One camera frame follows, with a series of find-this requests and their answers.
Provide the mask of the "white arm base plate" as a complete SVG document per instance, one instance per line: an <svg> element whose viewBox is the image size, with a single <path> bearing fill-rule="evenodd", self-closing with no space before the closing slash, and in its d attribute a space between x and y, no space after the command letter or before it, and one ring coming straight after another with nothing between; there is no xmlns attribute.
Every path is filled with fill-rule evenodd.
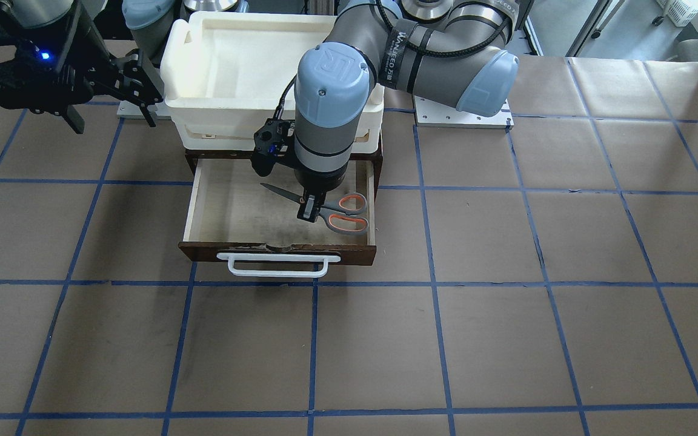
<svg viewBox="0 0 698 436"><path fill-rule="evenodd" d="M154 105L148 107L148 111L151 113L153 118L159 121L169 121L171 119L171 113L169 108L163 102L157 102ZM117 108L117 116L122 119L144 119L143 113L141 113L141 107L138 105L128 102L121 101Z"/></svg>
<svg viewBox="0 0 698 436"><path fill-rule="evenodd" d="M480 116L468 111L457 111L456 108L413 96L416 123L424 127L441 128L483 128L506 129L513 128L513 114L508 101L504 102L501 110L492 116Z"/></svg>

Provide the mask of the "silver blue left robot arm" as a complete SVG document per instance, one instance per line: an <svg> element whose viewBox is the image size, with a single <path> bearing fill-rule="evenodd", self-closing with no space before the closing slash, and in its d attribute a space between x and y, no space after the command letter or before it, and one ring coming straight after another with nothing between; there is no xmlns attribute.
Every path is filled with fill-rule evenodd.
<svg viewBox="0 0 698 436"><path fill-rule="evenodd" d="M303 187L298 218L313 222L344 178L361 113L378 85L496 115L518 71L505 47L523 8L521 1L346 3L287 85L294 119L283 119L281 97L255 133L255 172L292 168Z"/></svg>

